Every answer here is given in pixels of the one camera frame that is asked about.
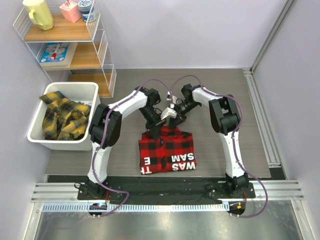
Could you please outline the red black plaid shirt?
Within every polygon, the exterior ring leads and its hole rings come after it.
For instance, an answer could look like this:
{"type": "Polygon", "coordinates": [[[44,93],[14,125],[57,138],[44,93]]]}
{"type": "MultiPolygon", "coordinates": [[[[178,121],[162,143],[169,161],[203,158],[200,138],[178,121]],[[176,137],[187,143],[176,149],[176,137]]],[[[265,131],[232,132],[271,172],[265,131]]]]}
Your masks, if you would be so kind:
{"type": "Polygon", "coordinates": [[[157,140],[147,131],[142,133],[138,147],[142,175],[197,168],[193,135],[177,127],[163,126],[157,140]]]}

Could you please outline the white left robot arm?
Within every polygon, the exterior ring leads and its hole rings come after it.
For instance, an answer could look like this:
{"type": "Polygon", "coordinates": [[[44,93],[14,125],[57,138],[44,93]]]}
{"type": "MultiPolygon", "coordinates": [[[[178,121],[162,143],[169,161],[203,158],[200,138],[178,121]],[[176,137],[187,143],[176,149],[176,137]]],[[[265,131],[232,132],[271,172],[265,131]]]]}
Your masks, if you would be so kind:
{"type": "Polygon", "coordinates": [[[161,102],[157,90],[137,87],[127,97],[110,105],[99,104],[89,126],[92,141],[92,158],[87,180],[78,188],[79,200],[102,199],[107,188],[102,184],[107,179],[107,165],[112,147],[117,143],[122,121],[139,110],[146,120],[147,133],[154,140],[160,137],[162,126],[166,123],[154,105],[161,102]]]}

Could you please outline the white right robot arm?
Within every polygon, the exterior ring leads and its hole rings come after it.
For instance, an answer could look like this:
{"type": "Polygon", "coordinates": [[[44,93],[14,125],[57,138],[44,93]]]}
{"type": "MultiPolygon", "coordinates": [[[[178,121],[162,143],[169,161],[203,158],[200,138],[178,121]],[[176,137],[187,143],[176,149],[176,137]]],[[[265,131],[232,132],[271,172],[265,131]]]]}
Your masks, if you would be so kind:
{"type": "Polygon", "coordinates": [[[184,100],[174,103],[176,117],[170,118],[168,126],[175,128],[183,123],[186,114],[197,106],[209,108],[211,126],[220,137],[226,161],[225,190],[230,197],[238,197],[249,187],[249,177],[241,157],[238,132],[241,117],[233,96],[220,95],[191,84],[184,85],[181,93],[184,100]]]}

